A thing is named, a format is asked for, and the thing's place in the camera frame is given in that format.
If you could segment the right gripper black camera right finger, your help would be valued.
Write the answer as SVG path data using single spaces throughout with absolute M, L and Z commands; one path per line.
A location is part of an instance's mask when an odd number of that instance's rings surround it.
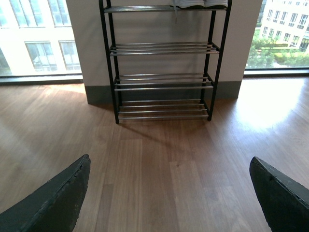
M 255 194 L 273 232 L 309 230 L 309 190 L 258 157 L 249 167 Z

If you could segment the right gripper black camera left finger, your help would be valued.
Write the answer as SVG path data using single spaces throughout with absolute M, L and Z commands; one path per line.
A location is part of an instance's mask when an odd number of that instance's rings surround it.
M 0 215 L 2 232 L 71 232 L 82 208 L 90 174 L 88 154 Z

